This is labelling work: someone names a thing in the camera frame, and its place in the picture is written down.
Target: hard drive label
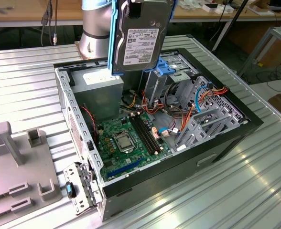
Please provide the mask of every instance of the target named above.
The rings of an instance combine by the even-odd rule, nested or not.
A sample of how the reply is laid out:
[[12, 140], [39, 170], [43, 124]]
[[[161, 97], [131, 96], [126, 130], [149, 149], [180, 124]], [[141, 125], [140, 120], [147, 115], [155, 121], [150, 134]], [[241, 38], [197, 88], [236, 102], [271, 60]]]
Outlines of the hard drive label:
[[123, 65], [150, 63], [159, 29], [129, 29]]

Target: ram slot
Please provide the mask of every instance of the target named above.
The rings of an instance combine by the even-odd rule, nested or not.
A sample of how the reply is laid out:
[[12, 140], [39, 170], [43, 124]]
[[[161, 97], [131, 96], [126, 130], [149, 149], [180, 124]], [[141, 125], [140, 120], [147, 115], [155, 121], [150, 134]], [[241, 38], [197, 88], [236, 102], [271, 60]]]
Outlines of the ram slot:
[[160, 152], [160, 148], [153, 139], [153, 136], [145, 127], [144, 123], [139, 117], [130, 118], [130, 122], [133, 125], [135, 131], [141, 138], [142, 142], [145, 144], [150, 155], [153, 155], [155, 152]]

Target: floor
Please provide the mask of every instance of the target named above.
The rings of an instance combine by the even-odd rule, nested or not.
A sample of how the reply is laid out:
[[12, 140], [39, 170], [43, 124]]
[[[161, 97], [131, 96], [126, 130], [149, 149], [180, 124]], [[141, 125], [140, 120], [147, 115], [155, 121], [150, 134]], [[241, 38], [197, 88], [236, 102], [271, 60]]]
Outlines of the floor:
[[[214, 41], [208, 43], [208, 40], [214, 34], [214, 25], [213, 24], [205, 24], [202, 23], [172, 23], [168, 27], [167, 35], [182, 35], [182, 34], [191, 34], [197, 40], [199, 40], [205, 47], [211, 49], [214, 45]], [[51, 34], [54, 32], [54, 27], [51, 28]], [[61, 44], [72, 44], [75, 41], [75, 33], [82, 33], [81, 26], [58, 26], [57, 27], [57, 38], [58, 45]], [[22, 46], [23, 48], [32, 48], [32, 47], [40, 47], [40, 34], [24, 30], [22, 35]], [[43, 45], [50, 45], [48, 36], [43, 37]], [[20, 48], [19, 42], [19, 31], [14, 29], [12, 31], [6, 32], [0, 35], [0, 50], [7, 49], [18, 49]], [[231, 43], [229, 40], [224, 40], [221, 43], [219, 50], [216, 56], [223, 61], [229, 68], [233, 71], [238, 71], [248, 55], [244, 53], [239, 47]], [[267, 69], [264, 67], [259, 67], [256, 64], [252, 65], [250, 70], [244, 74], [242, 77], [244, 81], [249, 84], [255, 84], [266, 81], [273, 81], [277, 79], [281, 79], [281, 73], [276, 77], [275, 74], [271, 74], [271, 72], [275, 72], [275, 69]]]

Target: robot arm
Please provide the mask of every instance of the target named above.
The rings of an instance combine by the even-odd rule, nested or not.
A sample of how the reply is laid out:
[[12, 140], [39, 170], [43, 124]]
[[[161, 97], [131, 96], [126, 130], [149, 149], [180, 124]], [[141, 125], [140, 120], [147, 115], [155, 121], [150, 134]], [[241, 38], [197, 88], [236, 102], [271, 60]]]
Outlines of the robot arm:
[[176, 0], [83, 0], [80, 51], [112, 74], [156, 67]]
[[83, 34], [79, 49], [86, 58], [105, 58], [108, 56], [110, 23], [112, 15], [111, 0], [83, 0]]

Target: metal table surface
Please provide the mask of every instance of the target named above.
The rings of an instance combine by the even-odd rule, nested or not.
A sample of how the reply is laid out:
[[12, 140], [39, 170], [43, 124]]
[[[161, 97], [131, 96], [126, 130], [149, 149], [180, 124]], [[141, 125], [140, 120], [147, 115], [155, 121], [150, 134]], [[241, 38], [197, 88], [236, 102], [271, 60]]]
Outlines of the metal table surface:
[[281, 116], [193, 38], [173, 36], [225, 83], [264, 124], [226, 158], [102, 223], [96, 209], [76, 217], [62, 170], [78, 160], [61, 113], [53, 63], [80, 60], [74, 45], [0, 51], [0, 121], [18, 135], [47, 134], [63, 198], [0, 228], [280, 228]]

